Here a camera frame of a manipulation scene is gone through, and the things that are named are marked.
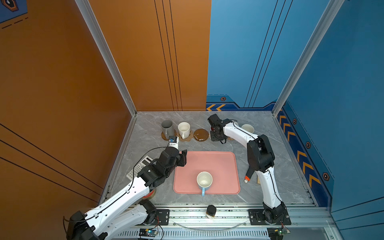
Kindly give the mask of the cork paw-shaped coaster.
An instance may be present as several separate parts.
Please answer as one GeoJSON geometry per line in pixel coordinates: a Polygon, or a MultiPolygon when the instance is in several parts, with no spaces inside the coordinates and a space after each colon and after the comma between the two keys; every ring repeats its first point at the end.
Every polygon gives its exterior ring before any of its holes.
{"type": "Polygon", "coordinates": [[[189,142],[194,137],[194,132],[190,130],[189,136],[185,139],[183,139],[180,133],[177,132],[177,137],[179,138],[180,142],[189,142]]]}

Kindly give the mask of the purple mug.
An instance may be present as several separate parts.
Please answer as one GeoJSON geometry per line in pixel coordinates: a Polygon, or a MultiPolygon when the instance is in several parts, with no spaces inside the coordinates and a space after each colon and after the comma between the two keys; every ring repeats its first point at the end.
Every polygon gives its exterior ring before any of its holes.
{"type": "Polygon", "coordinates": [[[249,125],[249,124],[244,124],[242,125],[242,129],[253,134],[255,132],[255,129],[252,125],[249,125]]]}

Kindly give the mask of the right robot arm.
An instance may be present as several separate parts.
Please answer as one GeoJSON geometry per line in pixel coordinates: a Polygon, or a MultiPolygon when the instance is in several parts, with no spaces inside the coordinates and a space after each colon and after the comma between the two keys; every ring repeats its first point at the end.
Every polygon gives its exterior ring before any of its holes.
{"type": "Polygon", "coordinates": [[[256,135],[242,129],[235,120],[221,120],[213,114],[208,118],[211,126],[210,136],[213,142],[225,144],[228,138],[239,142],[247,149],[249,168],[245,182],[257,174],[263,191],[263,215],[269,225],[291,225],[287,207],[279,194],[275,179],[275,154],[266,135],[256,135]]]}

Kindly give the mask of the plain brown round coaster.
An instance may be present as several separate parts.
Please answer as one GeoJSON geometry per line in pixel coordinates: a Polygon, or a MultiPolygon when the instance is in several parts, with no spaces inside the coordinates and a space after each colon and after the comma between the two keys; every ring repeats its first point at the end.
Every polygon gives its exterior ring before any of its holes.
{"type": "Polygon", "coordinates": [[[165,141],[168,141],[168,140],[169,140],[169,139],[166,138],[166,136],[165,136],[165,134],[164,134],[163,132],[161,132],[161,137],[162,137],[162,139],[165,140],[165,141]]]}

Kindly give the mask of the white mug blue handle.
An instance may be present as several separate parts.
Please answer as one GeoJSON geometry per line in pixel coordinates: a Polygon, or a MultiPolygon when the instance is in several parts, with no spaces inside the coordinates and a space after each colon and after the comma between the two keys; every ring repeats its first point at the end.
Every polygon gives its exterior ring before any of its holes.
{"type": "Polygon", "coordinates": [[[212,183],[213,183],[213,176],[209,172],[200,172],[197,175],[197,184],[202,191],[203,197],[212,186],[212,183]]]}

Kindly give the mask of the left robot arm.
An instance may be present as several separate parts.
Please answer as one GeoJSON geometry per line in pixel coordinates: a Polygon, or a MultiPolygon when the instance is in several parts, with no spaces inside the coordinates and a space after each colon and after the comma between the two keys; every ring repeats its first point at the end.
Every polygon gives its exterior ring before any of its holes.
{"type": "Polygon", "coordinates": [[[86,213],[74,213],[68,222],[68,240],[111,240],[123,230],[155,220],[156,207],[143,197],[163,184],[176,167],[187,163],[187,150],[166,147],[159,158],[142,168],[117,194],[86,213]]]}

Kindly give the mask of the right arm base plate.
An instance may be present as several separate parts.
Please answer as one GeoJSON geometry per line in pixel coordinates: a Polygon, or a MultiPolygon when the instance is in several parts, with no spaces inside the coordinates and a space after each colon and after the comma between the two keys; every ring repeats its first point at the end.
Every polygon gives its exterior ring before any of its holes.
{"type": "Polygon", "coordinates": [[[291,218],[287,210],[277,213],[270,210],[250,209],[248,210],[251,225],[281,225],[290,226],[291,218]]]}

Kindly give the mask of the brown coaster with scratches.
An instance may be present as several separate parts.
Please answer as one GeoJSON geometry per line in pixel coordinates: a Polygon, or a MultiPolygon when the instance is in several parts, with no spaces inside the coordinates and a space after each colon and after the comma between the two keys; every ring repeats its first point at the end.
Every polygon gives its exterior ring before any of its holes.
{"type": "Polygon", "coordinates": [[[204,142],[209,138],[210,134],[205,129],[197,129],[194,132],[194,139],[198,142],[204,142]]]}

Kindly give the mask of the grey mug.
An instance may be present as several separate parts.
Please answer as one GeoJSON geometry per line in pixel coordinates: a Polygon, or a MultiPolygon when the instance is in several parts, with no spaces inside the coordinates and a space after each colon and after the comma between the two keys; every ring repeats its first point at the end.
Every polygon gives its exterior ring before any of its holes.
{"type": "Polygon", "coordinates": [[[166,138],[169,139],[170,136],[174,136],[174,126],[173,121],[171,120],[165,120],[161,123],[162,126],[162,132],[165,134],[166,138]]]}

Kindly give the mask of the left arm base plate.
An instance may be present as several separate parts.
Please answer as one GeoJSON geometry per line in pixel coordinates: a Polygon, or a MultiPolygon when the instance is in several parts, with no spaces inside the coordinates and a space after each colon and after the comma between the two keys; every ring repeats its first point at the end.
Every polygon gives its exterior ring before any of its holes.
{"type": "Polygon", "coordinates": [[[168,209],[159,209],[155,212],[149,214],[141,226],[167,226],[169,224],[170,210],[168,209]]]}

